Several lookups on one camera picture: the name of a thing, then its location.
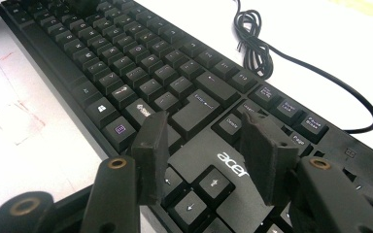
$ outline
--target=keyboard cable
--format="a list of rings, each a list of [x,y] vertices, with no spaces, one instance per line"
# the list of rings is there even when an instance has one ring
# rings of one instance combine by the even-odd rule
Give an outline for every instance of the keyboard cable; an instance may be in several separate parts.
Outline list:
[[[240,42],[238,44],[238,51],[241,51],[242,48],[244,48],[245,50],[243,61],[244,68],[250,70],[264,80],[269,79],[274,70],[274,63],[272,61],[271,55],[269,54],[269,51],[272,50],[280,57],[302,67],[305,67],[347,90],[368,110],[373,118],[372,104],[351,86],[328,74],[324,70],[289,55],[286,55],[283,52],[275,49],[268,43],[260,40],[258,36],[261,30],[262,20],[259,12],[256,10],[241,12],[241,1],[234,1],[236,1],[238,4],[238,10],[234,18],[234,27],[235,32],[240,39]],[[373,130],[373,122],[371,125],[364,128],[346,129],[344,131],[349,134],[358,134],[366,133],[371,130]]]

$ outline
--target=white desk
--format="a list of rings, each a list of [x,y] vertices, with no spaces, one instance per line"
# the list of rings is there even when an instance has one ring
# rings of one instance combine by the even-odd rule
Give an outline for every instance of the white desk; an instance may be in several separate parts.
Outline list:
[[[242,63],[232,33],[234,1],[139,2]],[[242,0],[242,10],[261,13],[262,40],[338,77],[373,104],[373,1],[362,2]],[[58,201],[90,185],[105,154],[18,45],[0,18],[0,205],[30,190]],[[271,84],[340,128],[370,124],[370,114],[346,91],[272,56]],[[373,149],[373,131],[355,137]]]

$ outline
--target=brass insert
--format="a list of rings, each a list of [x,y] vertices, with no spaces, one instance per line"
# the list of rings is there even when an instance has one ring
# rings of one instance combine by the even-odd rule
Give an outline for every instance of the brass insert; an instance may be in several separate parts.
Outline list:
[[[115,158],[109,161],[108,167],[111,169],[119,169],[126,165],[126,160],[123,158]]]
[[[310,163],[314,167],[323,169],[323,170],[328,170],[329,168],[331,168],[331,165],[328,162],[320,158],[311,158]]]
[[[35,210],[41,201],[37,197],[28,197],[16,202],[10,209],[12,216],[24,216]]]

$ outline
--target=space bar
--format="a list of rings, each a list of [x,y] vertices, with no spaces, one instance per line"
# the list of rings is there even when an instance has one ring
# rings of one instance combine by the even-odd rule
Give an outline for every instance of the space bar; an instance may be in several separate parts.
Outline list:
[[[36,23],[21,29],[23,35],[69,90],[86,80],[84,73]]]

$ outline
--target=black keyboard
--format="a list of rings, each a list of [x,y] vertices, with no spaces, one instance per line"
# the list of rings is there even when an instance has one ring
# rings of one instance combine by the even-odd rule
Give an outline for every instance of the black keyboard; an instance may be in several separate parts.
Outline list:
[[[134,1],[101,1],[87,18],[62,1],[5,1],[0,16],[109,156],[125,154],[147,116],[170,114],[165,197],[150,206],[169,232],[290,232],[288,207],[266,207],[246,172],[244,112],[373,198],[373,149]]]

